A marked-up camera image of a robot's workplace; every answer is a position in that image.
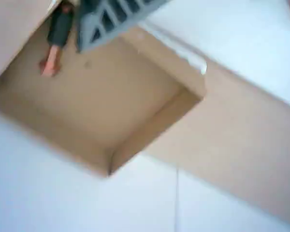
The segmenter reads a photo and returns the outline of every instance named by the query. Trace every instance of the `cardboard box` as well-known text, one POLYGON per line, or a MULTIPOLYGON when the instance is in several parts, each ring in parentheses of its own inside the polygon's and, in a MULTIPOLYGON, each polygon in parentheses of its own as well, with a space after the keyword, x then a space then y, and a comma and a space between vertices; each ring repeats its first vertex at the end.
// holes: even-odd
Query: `cardboard box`
POLYGON ((200 73, 160 42, 167 63, 122 38, 80 55, 74 32, 60 73, 41 77, 47 32, 45 22, 0 78, 0 112, 102 175, 159 137, 205 93, 200 73), (194 92, 178 82, 183 73, 195 77, 194 92))

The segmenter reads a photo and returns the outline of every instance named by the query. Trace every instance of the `white surface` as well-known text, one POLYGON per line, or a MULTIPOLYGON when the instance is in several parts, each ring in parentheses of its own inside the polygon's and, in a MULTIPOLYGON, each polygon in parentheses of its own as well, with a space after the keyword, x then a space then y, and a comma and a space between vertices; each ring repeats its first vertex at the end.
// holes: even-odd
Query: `white surface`
POLYGON ((179 232, 290 232, 290 226, 179 172, 179 232))
POLYGON ((175 169, 136 157, 101 180, 0 118, 0 232, 170 232, 175 169))
POLYGON ((181 172, 176 197, 175 168, 151 157, 102 180, 62 155, 0 117, 0 232, 290 232, 181 172))
POLYGON ((173 0, 148 20, 290 104, 286 0, 173 0))

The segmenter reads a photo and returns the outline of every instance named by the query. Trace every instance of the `plastic vent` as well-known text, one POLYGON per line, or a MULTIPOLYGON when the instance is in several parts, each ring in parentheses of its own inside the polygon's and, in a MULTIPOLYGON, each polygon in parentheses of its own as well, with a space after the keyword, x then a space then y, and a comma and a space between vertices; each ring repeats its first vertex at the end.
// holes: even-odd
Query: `plastic vent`
POLYGON ((77 45, 89 50, 116 37, 167 0, 81 0, 77 45))

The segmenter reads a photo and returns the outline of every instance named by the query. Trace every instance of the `cardboard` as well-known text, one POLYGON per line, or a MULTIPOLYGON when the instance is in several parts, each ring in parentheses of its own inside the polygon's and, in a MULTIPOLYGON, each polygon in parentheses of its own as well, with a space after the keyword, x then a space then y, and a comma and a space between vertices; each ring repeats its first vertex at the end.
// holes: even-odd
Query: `cardboard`
POLYGON ((48 24, 0 77, 0 112, 96 173, 108 175, 113 163, 122 166, 202 98, 175 78, 184 70, 203 80, 201 75, 168 48, 172 62, 183 65, 177 72, 122 38, 80 55, 74 31, 62 70, 54 78, 42 77, 38 63, 47 51, 48 24), (126 144, 135 141, 127 151, 126 144), (118 160, 123 150, 127 159, 118 160))

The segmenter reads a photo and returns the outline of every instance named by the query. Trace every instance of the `beige cardboard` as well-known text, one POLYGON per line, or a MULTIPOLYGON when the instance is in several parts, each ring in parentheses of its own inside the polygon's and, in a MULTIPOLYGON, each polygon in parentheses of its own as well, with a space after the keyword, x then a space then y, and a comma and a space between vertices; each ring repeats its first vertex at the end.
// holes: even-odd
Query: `beige cardboard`
POLYGON ((123 165, 199 102, 173 78, 176 73, 121 38, 80 55, 73 31, 62 70, 55 78, 41 77, 38 63, 47 52, 48 23, 0 78, 0 112, 95 172, 108 174, 113 158, 117 167, 123 165), (117 159, 114 154, 137 138, 137 149, 125 152, 128 159, 117 159))

